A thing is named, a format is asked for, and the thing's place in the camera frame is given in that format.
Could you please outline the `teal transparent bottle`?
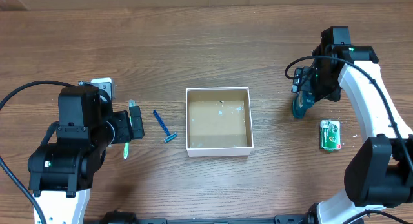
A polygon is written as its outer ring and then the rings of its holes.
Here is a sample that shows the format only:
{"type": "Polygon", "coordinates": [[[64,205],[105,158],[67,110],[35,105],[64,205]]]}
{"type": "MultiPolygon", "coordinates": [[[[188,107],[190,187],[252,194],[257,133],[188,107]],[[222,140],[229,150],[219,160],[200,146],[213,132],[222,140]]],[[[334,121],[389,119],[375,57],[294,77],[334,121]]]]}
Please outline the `teal transparent bottle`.
{"type": "Polygon", "coordinates": [[[292,102],[292,113],[297,119],[303,119],[306,111],[314,105],[314,96],[310,92],[300,91],[292,102]]]}

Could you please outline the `blue disposable razor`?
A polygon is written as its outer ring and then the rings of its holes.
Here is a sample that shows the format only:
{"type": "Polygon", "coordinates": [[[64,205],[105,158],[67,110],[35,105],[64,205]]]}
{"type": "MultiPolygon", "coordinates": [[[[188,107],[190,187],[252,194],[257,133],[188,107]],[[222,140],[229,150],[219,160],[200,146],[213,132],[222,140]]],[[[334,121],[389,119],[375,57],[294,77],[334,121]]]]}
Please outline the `blue disposable razor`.
{"type": "Polygon", "coordinates": [[[165,125],[164,121],[162,120],[161,116],[157,113],[156,110],[153,111],[153,115],[154,117],[157,119],[158,123],[160,124],[161,128],[163,129],[163,131],[166,134],[166,138],[164,139],[165,143],[169,143],[171,142],[173,139],[175,139],[177,137],[177,133],[171,133],[169,131],[169,129],[167,128],[167,126],[165,125]]]}

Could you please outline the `green soap packet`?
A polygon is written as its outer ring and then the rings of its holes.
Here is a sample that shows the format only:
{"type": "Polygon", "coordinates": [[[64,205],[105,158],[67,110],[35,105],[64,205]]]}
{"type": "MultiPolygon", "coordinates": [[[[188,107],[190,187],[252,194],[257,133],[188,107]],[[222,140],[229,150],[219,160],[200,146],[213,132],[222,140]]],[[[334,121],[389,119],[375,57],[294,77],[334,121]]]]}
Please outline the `green soap packet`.
{"type": "Polygon", "coordinates": [[[322,120],[320,130],[320,149],[329,152],[341,149],[340,122],[333,120],[322,120]]]}

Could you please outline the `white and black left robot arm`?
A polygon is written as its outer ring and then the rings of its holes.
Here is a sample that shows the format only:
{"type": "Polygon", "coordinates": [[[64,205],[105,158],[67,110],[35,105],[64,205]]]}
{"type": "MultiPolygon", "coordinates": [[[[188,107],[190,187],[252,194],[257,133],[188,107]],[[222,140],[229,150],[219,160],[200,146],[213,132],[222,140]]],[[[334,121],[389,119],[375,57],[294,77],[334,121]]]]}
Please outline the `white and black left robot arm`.
{"type": "Polygon", "coordinates": [[[58,97],[59,120],[29,157],[29,189],[40,209],[36,223],[82,223],[94,174],[106,148],[144,136],[141,110],[115,112],[102,87],[65,87],[58,97]]]}

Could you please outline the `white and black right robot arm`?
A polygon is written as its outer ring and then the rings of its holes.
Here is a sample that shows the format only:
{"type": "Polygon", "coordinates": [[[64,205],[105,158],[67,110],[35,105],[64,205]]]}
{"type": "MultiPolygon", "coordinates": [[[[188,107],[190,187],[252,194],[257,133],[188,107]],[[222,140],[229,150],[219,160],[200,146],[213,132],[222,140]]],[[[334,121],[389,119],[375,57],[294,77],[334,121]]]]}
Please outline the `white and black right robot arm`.
{"type": "Polygon", "coordinates": [[[345,93],[356,113],[363,144],[345,170],[344,187],[302,215],[280,215],[293,223],[362,223],[385,215],[387,208],[412,202],[412,129],[395,108],[371,46],[356,46],[347,26],[322,31],[312,64],[294,70],[292,113],[301,119],[323,99],[339,101],[345,93]]]}

